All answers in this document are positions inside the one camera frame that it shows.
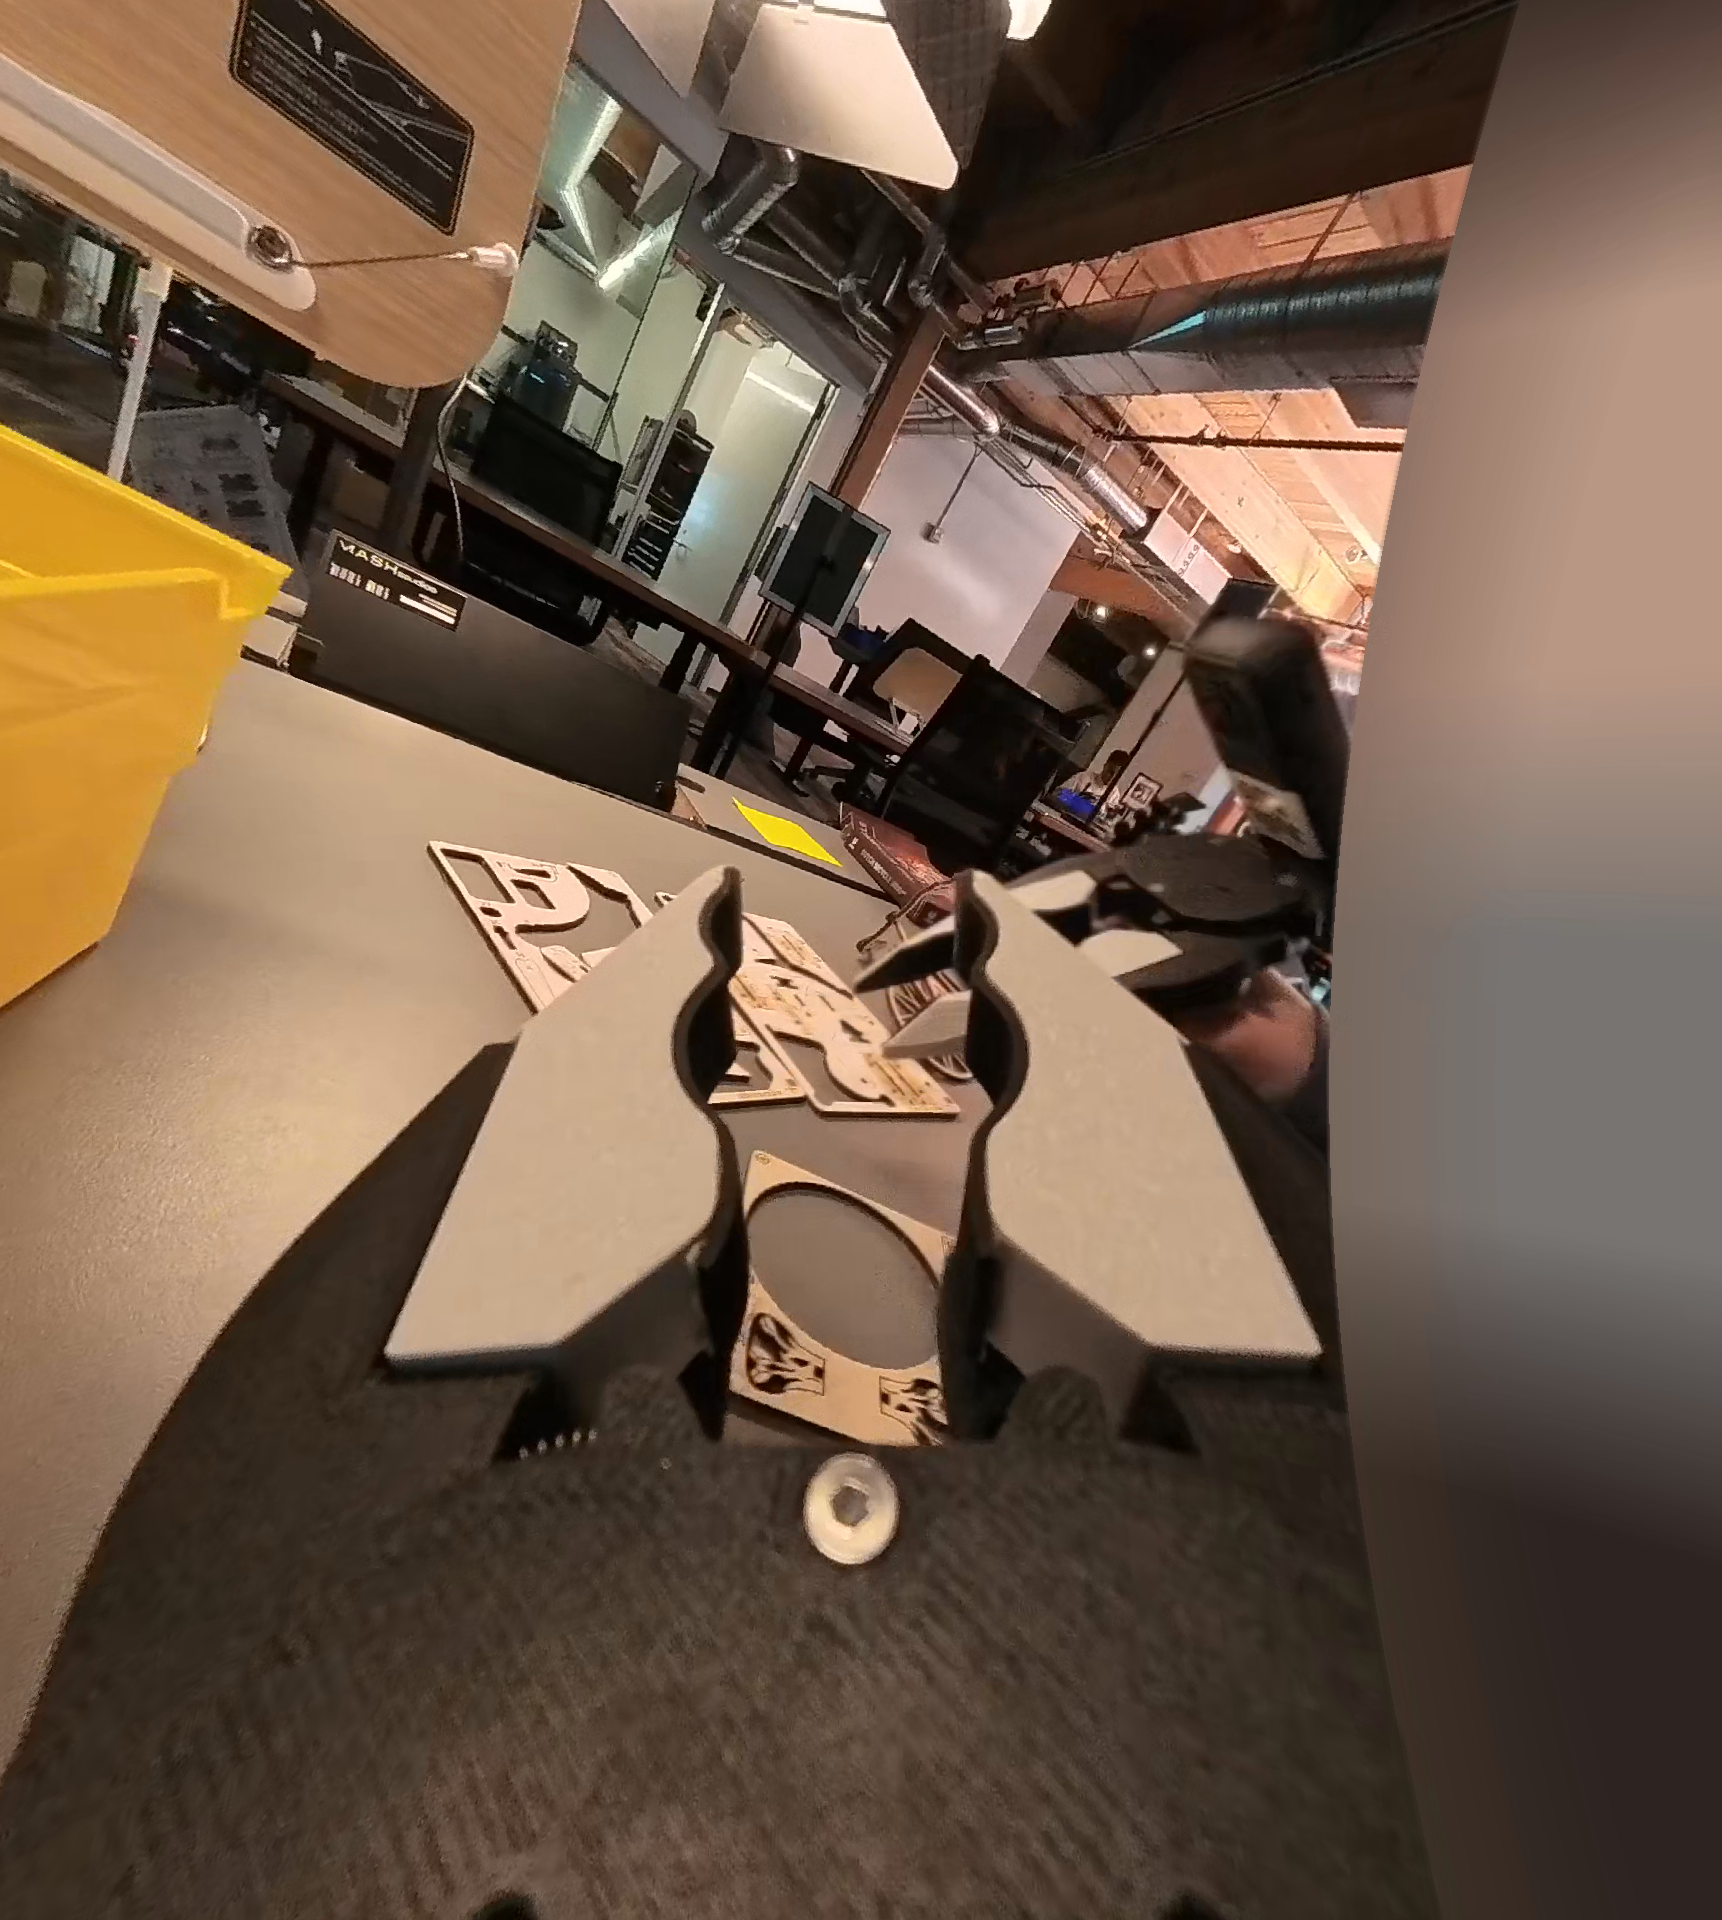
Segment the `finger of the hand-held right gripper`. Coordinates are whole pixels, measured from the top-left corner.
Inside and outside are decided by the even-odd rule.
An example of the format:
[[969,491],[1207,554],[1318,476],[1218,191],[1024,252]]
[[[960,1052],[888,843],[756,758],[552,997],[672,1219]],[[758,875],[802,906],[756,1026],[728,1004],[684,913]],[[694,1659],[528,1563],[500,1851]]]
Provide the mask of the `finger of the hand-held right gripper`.
[[961,875],[953,913],[867,962],[859,986],[883,989],[933,973],[956,973],[975,993],[1109,980],[1109,963],[1084,950],[1098,895],[1097,875],[1034,875],[1013,887]]
[[961,1052],[968,1059],[1133,1059],[1172,1045],[1161,1014],[1134,980],[1186,963],[1186,941],[1164,927],[1094,924],[1084,950],[1109,963],[1109,980],[1066,980],[947,996],[888,1038],[888,1054]]

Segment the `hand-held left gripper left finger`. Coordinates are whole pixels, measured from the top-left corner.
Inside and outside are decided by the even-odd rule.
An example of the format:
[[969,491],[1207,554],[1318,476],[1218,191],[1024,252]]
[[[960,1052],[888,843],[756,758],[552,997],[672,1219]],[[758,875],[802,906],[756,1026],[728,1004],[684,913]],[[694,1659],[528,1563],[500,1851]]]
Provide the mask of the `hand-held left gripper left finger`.
[[525,1374],[561,1429],[656,1369],[723,1429],[747,1307],[740,877],[717,866],[515,1038],[385,1338],[405,1379]]

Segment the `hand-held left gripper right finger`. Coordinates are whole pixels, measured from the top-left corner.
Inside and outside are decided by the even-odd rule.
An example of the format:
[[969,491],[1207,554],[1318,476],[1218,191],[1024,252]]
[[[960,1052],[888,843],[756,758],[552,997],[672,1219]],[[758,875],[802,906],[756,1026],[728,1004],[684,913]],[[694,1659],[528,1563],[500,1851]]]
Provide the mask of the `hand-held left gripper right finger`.
[[1305,1379],[1309,1317],[1183,1038],[986,875],[956,881],[964,1057],[990,1099],[946,1267],[946,1422],[992,1436],[1070,1373],[1161,1430],[1172,1369]]

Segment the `wooden bicycle model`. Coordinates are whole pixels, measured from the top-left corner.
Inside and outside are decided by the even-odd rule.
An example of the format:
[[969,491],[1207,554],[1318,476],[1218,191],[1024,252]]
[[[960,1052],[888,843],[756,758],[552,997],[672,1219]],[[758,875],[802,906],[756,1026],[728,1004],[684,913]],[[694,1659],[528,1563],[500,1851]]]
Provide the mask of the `wooden bicycle model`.
[[[859,944],[859,963],[865,973],[876,970],[876,963],[883,963],[891,952],[900,947],[911,944],[918,937],[929,934],[930,927],[942,924],[953,910],[953,882],[939,881],[904,906],[898,906],[860,944]],[[919,1021],[923,1011],[933,1004],[939,1004],[947,996],[964,993],[964,980],[953,973],[929,973],[904,983],[891,986],[872,986],[869,993],[880,993],[886,1004],[883,1024],[888,1026],[891,1038],[900,1038],[900,1032]],[[974,1078],[969,1063],[964,1059],[961,1052],[918,1052],[918,1054],[891,1054],[895,1059],[904,1059],[904,1064],[919,1064],[930,1075],[951,1082],[951,1085],[968,1085]]]

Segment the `laser-cut wooden parts sheet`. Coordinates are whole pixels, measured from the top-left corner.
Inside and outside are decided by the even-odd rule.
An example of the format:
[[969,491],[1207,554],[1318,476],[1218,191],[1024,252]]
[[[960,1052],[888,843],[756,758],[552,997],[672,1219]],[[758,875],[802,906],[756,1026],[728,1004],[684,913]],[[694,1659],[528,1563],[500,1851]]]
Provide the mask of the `laser-cut wooden parts sheet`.
[[743,1216],[732,1392],[859,1446],[946,1446],[939,1282],[953,1239],[764,1148]]
[[886,1054],[888,1028],[782,920],[743,910],[730,980],[735,1063],[710,1096],[728,1107],[802,1105],[823,1117],[956,1117],[942,1082]]
[[427,842],[427,859],[491,950],[531,1014],[580,983],[606,947],[587,947],[587,924],[619,916],[619,937],[651,922],[672,895],[640,895],[630,877],[587,860],[539,860]]

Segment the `dark model kit box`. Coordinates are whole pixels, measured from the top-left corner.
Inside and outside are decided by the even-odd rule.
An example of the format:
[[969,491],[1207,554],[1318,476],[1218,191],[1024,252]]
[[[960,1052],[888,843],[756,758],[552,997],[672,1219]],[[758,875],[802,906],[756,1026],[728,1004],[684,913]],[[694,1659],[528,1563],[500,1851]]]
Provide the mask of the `dark model kit box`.
[[835,827],[849,859],[872,877],[886,899],[911,906],[914,899],[947,887],[947,875],[929,850],[900,827],[869,811],[841,801]]

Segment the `person's right hand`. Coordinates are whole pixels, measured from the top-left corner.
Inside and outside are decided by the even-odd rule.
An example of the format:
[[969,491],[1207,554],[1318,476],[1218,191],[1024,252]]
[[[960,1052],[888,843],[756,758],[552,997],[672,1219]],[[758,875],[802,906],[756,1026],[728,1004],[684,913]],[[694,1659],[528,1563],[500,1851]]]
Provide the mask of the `person's right hand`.
[[1327,1014],[1295,980],[1267,970],[1218,1004],[1186,1010],[1178,1032],[1264,1105],[1285,1110],[1318,1078]]

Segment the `yellow sticky note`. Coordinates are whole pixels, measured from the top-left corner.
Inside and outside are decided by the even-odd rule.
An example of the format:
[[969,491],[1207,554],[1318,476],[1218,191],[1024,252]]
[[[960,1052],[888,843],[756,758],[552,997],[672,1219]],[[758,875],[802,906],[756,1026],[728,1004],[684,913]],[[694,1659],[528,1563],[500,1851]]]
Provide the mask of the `yellow sticky note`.
[[771,814],[760,804],[732,799],[732,814],[740,827],[760,843],[791,860],[805,860],[812,868],[845,868],[846,856],[831,850],[802,820],[791,814]]

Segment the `screen on floor stand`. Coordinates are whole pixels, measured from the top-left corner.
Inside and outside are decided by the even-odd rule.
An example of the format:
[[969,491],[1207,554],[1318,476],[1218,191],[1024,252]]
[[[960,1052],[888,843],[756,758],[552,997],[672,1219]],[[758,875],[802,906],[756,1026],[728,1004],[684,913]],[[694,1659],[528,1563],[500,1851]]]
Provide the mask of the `screen on floor stand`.
[[820,484],[805,484],[798,514],[760,575],[760,603],[774,616],[768,641],[753,641],[758,692],[778,688],[779,666],[802,628],[845,635],[849,611],[888,541],[888,528]]

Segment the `long dark office table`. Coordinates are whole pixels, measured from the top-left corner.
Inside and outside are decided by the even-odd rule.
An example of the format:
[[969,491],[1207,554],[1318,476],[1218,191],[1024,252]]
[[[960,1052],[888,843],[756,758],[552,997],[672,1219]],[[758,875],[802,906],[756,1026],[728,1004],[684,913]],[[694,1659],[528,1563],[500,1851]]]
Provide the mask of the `long dark office table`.
[[630,628],[672,628],[677,635],[673,656],[656,667],[666,691],[680,691],[690,670],[705,666],[718,666],[728,674],[717,702],[740,691],[737,659],[753,659],[747,641],[732,637],[718,620],[683,610],[666,590],[600,546],[591,548],[561,533],[471,477],[471,458],[454,451],[454,431],[479,412],[480,393],[473,385],[419,392],[403,424],[382,424],[317,378],[271,378],[262,382],[262,393],[282,414],[282,441],[296,434],[307,435],[289,514],[296,540],[349,516],[346,508],[328,502],[329,463],[346,458],[363,476],[385,484],[381,521],[373,528],[385,554],[465,590],[459,582],[461,514],[465,508],[487,511],[552,548],[587,578],[606,611],[599,637],[613,620]]

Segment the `black box with white label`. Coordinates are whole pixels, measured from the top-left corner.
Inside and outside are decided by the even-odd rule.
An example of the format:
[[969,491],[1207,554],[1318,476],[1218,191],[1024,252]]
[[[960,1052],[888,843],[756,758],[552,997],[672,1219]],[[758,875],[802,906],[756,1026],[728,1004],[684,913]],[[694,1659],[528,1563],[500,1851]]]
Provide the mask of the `black box with white label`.
[[334,530],[289,670],[535,771],[673,811],[680,697]]

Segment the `yellow plastic bin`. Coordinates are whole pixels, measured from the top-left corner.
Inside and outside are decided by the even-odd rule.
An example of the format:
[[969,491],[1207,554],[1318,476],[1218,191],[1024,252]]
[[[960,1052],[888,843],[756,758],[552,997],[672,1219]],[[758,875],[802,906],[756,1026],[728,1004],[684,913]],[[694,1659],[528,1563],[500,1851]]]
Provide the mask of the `yellow plastic bin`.
[[0,424],[0,1011],[114,924],[289,571]]

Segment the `printed paper poster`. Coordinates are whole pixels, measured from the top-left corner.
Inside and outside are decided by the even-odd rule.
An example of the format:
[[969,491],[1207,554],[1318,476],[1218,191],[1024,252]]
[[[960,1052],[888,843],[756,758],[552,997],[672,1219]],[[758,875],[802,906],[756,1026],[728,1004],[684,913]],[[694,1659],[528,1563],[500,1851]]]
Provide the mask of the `printed paper poster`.
[[141,412],[129,487],[261,557],[300,571],[289,494],[273,477],[262,424],[241,406]]

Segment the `wooden panel with black label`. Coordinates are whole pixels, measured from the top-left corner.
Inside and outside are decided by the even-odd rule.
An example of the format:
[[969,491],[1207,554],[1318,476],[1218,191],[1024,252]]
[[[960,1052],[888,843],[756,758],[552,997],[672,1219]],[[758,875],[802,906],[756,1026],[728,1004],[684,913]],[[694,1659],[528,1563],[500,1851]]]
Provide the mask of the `wooden panel with black label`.
[[191,283],[395,389],[465,378],[528,241],[580,2],[0,2],[0,50],[261,212],[307,312]]

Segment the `white stand frame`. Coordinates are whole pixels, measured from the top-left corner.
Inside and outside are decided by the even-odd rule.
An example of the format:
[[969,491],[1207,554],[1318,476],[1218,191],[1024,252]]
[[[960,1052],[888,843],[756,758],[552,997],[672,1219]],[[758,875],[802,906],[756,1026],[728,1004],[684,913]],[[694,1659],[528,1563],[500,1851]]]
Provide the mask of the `white stand frame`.
[[57,191],[142,258],[138,342],[110,441],[106,476],[129,476],[160,317],[180,268],[209,268],[276,310],[307,312],[317,275],[289,234],[122,119],[65,92],[0,50],[0,164]]

